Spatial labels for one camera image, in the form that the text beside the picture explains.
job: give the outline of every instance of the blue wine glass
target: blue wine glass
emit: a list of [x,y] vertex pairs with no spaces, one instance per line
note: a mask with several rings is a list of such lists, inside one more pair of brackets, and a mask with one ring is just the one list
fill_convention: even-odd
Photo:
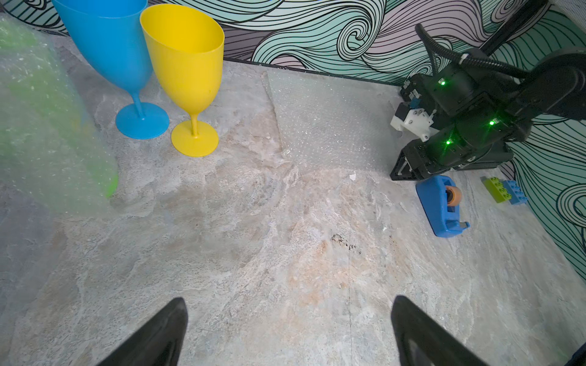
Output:
[[138,94],[152,74],[140,14],[147,0],[53,0],[77,48],[92,67],[130,93],[134,104],[116,115],[116,127],[133,139],[151,139],[169,127],[161,108]]

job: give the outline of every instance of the tape roll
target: tape roll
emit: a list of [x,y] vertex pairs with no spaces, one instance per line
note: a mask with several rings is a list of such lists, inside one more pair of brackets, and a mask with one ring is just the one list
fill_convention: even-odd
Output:
[[445,193],[448,195],[448,207],[457,206],[462,201],[462,191],[458,187],[445,186]]

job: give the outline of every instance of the green lego brick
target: green lego brick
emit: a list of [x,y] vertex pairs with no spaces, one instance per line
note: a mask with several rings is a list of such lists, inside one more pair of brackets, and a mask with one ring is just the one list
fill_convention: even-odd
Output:
[[484,183],[484,186],[497,203],[505,202],[513,198],[497,177],[485,179],[482,183]]

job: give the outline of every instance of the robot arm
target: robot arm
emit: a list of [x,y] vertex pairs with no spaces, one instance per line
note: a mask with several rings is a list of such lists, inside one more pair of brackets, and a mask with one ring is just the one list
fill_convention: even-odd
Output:
[[[415,129],[427,129],[401,150],[393,180],[426,179],[489,153],[497,165],[510,160],[512,153],[503,152],[505,141],[524,141],[532,118],[542,113],[586,118],[586,49],[556,51],[526,72],[489,59],[479,49],[468,56],[444,51],[421,25],[416,29],[428,49],[452,62],[434,76],[415,74],[403,85],[406,102],[392,126],[413,131],[409,126],[415,123]],[[513,76],[523,81],[518,84]],[[431,123],[411,118],[413,110],[430,116]]]

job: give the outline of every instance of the dark stain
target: dark stain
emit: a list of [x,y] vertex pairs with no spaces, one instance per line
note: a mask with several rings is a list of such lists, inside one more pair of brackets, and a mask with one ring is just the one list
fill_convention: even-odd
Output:
[[340,244],[340,246],[345,246],[348,248],[349,251],[353,251],[357,248],[354,244],[348,244],[348,241],[344,239],[340,234],[334,234],[331,239],[334,243]]

